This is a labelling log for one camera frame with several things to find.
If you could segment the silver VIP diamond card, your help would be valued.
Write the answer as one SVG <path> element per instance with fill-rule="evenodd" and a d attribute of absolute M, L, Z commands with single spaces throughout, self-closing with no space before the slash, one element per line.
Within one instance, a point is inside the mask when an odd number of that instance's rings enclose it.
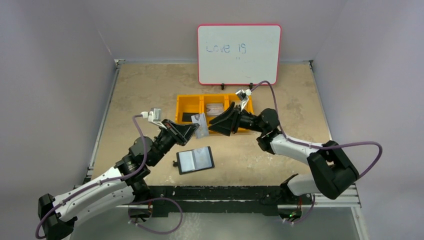
<path fill-rule="evenodd" d="M 195 137 L 197 139 L 205 138 L 209 136 L 209 130 L 206 120 L 205 113 L 194 114 L 191 116 L 191 121 L 193 124 L 197 124 L 198 128 L 195 131 Z"/>

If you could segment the black leather card holder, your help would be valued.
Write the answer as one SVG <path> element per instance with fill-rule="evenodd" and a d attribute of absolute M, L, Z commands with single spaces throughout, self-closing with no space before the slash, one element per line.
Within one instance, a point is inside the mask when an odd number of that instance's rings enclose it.
<path fill-rule="evenodd" d="M 180 151 L 176 153 L 176 160 L 172 163 L 178 168 L 180 175 L 213 169 L 214 158 L 210 146 Z"/>

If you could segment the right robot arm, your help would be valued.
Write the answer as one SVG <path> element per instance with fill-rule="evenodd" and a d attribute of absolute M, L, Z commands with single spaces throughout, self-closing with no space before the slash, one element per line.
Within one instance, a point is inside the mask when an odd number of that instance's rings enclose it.
<path fill-rule="evenodd" d="M 282 183 L 280 196 L 288 204 L 304 194 L 323 194 L 328 199 L 339 197 L 360 178 L 358 170 L 337 142 L 308 143 L 291 139 L 278 129 L 275 109 L 266 108 L 259 115 L 241 109 L 234 103 L 209 121 L 210 131 L 230 136 L 239 128 L 259 132 L 256 141 L 262 151 L 282 155 L 309 166 L 310 174 L 294 174 Z"/>

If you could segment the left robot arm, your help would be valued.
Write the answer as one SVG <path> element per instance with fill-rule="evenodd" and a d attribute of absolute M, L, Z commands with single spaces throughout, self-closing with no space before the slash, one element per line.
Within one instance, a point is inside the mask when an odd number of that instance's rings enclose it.
<path fill-rule="evenodd" d="M 60 195 L 44 194 L 38 199 L 38 240 L 63 240 L 74 228 L 106 210 L 120 205 L 142 205 L 168 201 L 154 197 L 145 177 L 174 145 L 185 146 L 199 128 L 197 123 L 178 124 L 169 119 L 152 121 L 159 127 L 154 138 L 145 136 L 138 122 L 132 120 L 139 137 L 121 160 L 100 176 Z"/>

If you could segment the black card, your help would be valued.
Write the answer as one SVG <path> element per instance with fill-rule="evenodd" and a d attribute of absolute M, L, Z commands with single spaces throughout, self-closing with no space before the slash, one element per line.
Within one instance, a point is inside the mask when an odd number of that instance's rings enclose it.
<path fill-rule="evenodd" d="M 192 116 L 197 115 L 195 112 L 183 112 L 181 121 L 182 122 L 192 122 Z"/>

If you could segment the left yellow bin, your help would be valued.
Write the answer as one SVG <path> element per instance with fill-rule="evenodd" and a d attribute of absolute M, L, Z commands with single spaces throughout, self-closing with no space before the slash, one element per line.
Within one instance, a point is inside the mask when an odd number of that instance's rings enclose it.
<path fill-rule="evenodd" d="M 175 122 L 178 124 L 188 124 L 191 122 L 182 122 L 183 113 L 200 113 L 200 100 L 201 95 L 199 94 L 186 94 L 177 95 L 176 97 L 176 112 Z"/>

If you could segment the pink framed whiteboard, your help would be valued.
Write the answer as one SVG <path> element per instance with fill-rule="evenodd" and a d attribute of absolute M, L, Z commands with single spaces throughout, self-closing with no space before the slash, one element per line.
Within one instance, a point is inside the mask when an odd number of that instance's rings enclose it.
<path fill-rule="evenodd" d="M 197 28 L 201 85 L 274 84 L 283 29 L 279 24 L 201 24 Z"/>

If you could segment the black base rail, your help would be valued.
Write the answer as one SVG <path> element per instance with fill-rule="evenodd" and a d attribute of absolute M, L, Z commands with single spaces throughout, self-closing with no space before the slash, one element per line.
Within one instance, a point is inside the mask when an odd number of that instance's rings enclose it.
<path fill-rule="evenodd" d="M 153 217 L 170 213 L 261 214 L 298 219 L 313 203 L 310 193 L 295 196 L 286 182 L 280 185 L 207 186 L 150 185 L 129 202 L 145 205 Z"/>

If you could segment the aluminium frame rail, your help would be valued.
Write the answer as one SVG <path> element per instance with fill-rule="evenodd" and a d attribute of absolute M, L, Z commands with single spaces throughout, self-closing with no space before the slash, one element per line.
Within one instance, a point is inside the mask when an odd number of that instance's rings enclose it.
<path fill-rule="evenodd" d="M 89 193 L 86 191 L 72 197 L 69 200 L 56 199 L 55 203 L 62 203 L 64 206 L 74 206 L 79 211 L 93 212 L 95 208 L 99 208 L 101 211 L 103 211 L 120 205 L 130 205 L 130 201 L 134 200 L 136 196 L 137 195 L 133 193 L 133 189 L 128 186 L 123 189 L 108 193 L 107 195 L 97 200 L 89 198 Z M 310 206 L 315 204 L 317 207 L 331 208 L 355 207 L 360 204 L 358 192 L 355 186 L 345 190 L 336 199 L 329 199 L 321 193 L 314 193 L 311 194 L 311 196 L 313 202 L 310 204 Z"/>

